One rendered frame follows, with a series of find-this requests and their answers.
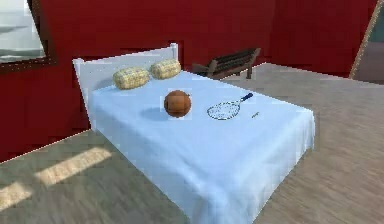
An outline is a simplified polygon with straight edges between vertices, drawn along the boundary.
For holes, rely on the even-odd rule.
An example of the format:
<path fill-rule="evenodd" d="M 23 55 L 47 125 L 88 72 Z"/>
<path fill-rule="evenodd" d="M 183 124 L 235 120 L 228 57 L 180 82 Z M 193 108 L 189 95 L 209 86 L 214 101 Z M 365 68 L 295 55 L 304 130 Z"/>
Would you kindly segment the dark framed window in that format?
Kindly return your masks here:
<path fill-rule="evenodd" d="M 58 63 L 43 0 L 0 0 L 0 74 Z"/>

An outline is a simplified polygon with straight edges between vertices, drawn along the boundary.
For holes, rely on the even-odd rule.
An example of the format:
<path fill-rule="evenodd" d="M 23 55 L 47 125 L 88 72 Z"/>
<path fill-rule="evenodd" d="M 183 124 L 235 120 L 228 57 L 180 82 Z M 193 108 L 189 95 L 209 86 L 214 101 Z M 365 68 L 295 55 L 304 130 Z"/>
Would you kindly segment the blue handled tennis racket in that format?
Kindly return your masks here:
<path fill-rule="evenodd" d="M 237 101 L 231 102 L 222 102 L 216 105 L 213 105 L 207 109 L 207 115 L 215 120 L 229 120 L 238 115 L 241 104 L 252 98 L 253 94 L 248 93 L 244 97 L 240 98 Z"/>

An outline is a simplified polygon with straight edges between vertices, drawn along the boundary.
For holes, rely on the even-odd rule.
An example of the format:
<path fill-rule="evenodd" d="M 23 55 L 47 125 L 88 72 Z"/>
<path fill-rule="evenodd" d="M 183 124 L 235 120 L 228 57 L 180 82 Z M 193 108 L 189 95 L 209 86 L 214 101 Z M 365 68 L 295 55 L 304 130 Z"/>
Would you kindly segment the yellow patterned pillow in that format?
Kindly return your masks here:
<path fill-rule="evenodd" d="M 177 59 L 166 59 L 151 65 L 150 73 L 155 79 L 168 79 L 178 75 L 181 64 Z"/>
<path fill-rule="evenodd" d="M 120 90 L 141 87 L 145 85 L 149 79 L 149 72 L 140 67 L 124 68 L 113 74 L 113 82 Z"/>

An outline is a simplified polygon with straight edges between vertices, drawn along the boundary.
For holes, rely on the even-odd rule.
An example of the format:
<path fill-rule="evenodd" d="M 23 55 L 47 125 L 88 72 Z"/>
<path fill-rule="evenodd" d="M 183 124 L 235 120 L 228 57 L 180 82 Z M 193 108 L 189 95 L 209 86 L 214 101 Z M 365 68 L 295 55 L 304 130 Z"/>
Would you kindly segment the dark brown wooden bench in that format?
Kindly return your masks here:
<path fill-rule="evenodd" d="M 207 65 L 193 64 L 192 72 L 203 77 L 220 80 L 231 75 L 239 76 L 243 70 L 246 70 L 246 78 L 250 79 L 252 66 L 260 51 L 260 48 L 250 48 L 213 58 Z"/>

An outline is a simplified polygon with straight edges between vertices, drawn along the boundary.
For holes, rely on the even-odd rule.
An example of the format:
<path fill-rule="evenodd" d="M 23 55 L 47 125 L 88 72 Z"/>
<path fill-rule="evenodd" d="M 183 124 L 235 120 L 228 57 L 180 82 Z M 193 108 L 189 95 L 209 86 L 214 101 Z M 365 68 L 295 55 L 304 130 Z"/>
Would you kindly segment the white bed with blue sheet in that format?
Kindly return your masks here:
<path fill-rule="evenodd" d="M 178 46 L 74 60 L 93 129 L 103 134 L 189 218 L 191 224 L 252 224 L 274 190 L 314 145 L 311 110 L 182 71 L 120 90 L 114 72 L 175 59 Z M 168 93 L 190 95 L 189 113 L 164 109 Z M 215 120 L 207 109 L 248 93 L 237 116 Z"/>

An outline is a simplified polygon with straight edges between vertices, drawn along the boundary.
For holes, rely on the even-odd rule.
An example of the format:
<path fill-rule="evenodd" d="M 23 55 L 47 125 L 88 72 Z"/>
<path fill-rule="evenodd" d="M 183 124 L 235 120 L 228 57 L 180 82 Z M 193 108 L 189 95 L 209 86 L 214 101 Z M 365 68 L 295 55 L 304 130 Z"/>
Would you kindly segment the brown basketball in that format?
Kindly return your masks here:
<path fill-rule="evenodd" d="M 171 91 L 164 99 L 164 109 L 171 117 L 179 118 L 187 115 L 191 106 L 190 95 L 181 90 Z"/>

